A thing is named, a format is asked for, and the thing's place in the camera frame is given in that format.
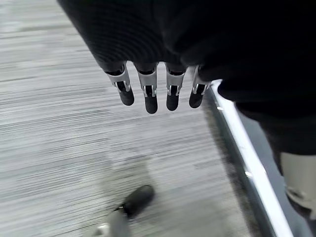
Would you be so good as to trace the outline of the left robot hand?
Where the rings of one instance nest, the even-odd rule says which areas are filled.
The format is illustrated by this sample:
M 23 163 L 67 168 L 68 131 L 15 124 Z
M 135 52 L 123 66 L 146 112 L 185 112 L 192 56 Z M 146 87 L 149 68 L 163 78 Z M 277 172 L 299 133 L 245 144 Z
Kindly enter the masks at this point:
M 120 61 L 197 67 L 261 126 L 293 208 L 316 218 L 313 0 L 62 0 L 105 72 Z

